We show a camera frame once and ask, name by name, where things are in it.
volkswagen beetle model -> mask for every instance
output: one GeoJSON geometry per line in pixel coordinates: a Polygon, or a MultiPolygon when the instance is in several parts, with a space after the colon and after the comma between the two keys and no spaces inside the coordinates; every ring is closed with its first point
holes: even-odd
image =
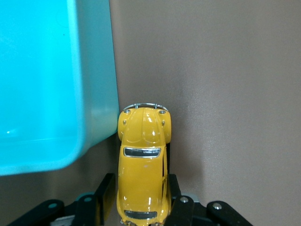
{"type": "Polygon", "coordinates": [[[117,210],[121,223],[163,225],[170,213],[166,144],[171,140],[169,111],[157,104],[134,104],[119,116],[121,140],[117,210]]]}

black clamp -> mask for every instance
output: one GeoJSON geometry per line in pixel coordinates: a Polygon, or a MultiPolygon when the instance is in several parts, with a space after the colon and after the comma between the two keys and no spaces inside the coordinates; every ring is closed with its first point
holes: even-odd
{"type": "Polygon", "coordinates": [[[115,174],[108,173],[94,194],[86,194],[68,206],[47,200],[8,226],[98,226],[104,225],[115,201],[115,174]]]}

turquoise plastic bin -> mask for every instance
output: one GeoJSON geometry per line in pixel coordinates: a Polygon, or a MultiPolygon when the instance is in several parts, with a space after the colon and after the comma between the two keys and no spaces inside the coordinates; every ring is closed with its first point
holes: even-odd
{"type": "Polygon", "coordinates": [[[0,175],[71,164],[118,115],[108,0],[0,1],[0,175]]]}

black mount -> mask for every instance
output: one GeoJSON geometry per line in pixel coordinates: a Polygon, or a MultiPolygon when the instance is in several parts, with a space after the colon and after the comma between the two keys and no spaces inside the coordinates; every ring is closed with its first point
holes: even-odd
{"type": "MultiPolygon", "coordinates": [[[[202,206],[181,194],[175,174],[168,175],[172,209],[164,226],[252,226],[231,206],[214,201],[202,206]]],[[[94,194],[86,194],[68,206],[48,200],[8,226],[99,226],[104,225],[115,201],[115,175],[108,173],[94,194]]]]}

yellow toy car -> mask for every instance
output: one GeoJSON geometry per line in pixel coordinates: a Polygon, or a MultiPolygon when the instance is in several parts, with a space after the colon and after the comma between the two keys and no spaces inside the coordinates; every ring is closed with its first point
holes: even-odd
{"type": "Polygon", "coordinates": [[[121,140],[117,210],[121,223],[162,225],[170,213],[166,144],[171,140],[169,111],[157,104],[134,104],[119,116],[121,140]]]}

